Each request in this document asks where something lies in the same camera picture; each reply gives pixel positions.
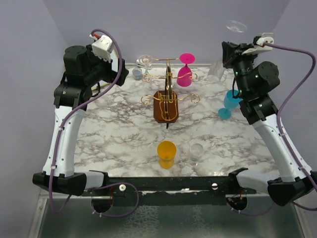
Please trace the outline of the short clear glass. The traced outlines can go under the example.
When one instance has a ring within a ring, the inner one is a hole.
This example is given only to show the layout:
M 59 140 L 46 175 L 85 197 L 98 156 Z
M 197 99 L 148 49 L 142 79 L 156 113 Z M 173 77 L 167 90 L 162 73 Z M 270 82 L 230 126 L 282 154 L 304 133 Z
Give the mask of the short clear glass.
M 204 154 L 204 148 L 200 143 L 192 144 L 188 149 L 188 158 L 191 164 L 197 166 Z

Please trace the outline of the clear champagne flute glass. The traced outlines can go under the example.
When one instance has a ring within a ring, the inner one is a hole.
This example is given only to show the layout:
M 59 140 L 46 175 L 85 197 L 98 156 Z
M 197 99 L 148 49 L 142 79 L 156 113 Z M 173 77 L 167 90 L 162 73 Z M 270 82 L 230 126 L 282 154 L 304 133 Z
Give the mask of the clear champagne flute glass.
M 155 60 L 154 57 L 151 55 L 142 55 L 139 60 L 146 65 L 145 72 L 143 73 L 142 81 L 143 82 L 149 82 L 151 79 L 151 76 L 149 74 L 149 69 L 152 68 L 152 63 Z

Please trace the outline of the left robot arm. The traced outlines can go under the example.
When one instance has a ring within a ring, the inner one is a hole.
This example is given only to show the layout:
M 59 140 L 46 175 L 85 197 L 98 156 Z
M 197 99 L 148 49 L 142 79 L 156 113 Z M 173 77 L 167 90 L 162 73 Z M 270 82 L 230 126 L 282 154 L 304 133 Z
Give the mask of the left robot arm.
M 118 70 L 112 70 L 112 60 L 102 57 L 110 50 L 97 53 L 92 45 L 71 46 L 65 50 L 65 71 L 54 90 L 55 124 L 51 147 L 41 172 L 33 174 L 34 185 L 48 191 L 67 195 L 82 195 L 92 188 L 97 195 L 109 191 L 103 172 L 76 173 L 74 153 L 79 127 L 87 105 L 103 96 L 114 85 L 122 86 L 129 71 L 119 48 Z

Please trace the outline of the pink plastic wine glass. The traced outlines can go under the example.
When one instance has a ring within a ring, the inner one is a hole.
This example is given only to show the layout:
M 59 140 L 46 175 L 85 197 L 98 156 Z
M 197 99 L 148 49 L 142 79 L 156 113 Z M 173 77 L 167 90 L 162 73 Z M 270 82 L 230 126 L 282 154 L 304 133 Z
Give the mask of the pink plastic wine glass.
M 188 87 L 192 84 L 193 74 L 189 68 L 189 64 L 192 64 L 195 61 L 195 56 L 191 53 L 183 53 L 179 60 L 185 64 L 178 72 L 177 84 L 181 87 Z

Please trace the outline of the blue plastic wine glass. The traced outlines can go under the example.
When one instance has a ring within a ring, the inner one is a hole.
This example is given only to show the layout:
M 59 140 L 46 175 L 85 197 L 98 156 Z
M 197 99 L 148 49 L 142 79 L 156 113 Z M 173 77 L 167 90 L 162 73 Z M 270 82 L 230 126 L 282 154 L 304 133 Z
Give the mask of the blue plastic wine glass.
M 239 106 L 242 101 L 239 98 L 239 92 L 237 90 L 229 90 L 223 100 L 224 108 L 218 110 L 218 115 L 221 119 L 230 119 L 232 114 L 231 111 Z

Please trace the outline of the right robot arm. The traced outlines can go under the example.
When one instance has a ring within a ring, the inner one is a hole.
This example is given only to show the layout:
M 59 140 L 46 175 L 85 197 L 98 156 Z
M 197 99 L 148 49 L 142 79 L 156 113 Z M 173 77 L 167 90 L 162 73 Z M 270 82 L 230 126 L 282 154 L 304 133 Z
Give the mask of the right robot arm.
M 233 84 L 238 87 L 234 97 L 241 99 L 242 115 L 261 136 L 279 171 L 270 177 L 247 168 L 235 170 L 229 174 L 228 190 L 238 194 L 250 188 L 268 194 L 279 206 L 293 203 L 317 187 L 317 174 L 295 148 L 282 125 L 281 109 L 269 96 L 280 84 L 278 67 L 270 61 L 253 66 L 258 56 L 254 50 L 260 46 L 232 42 L 221 46 L 223 67 L 234 72 Z

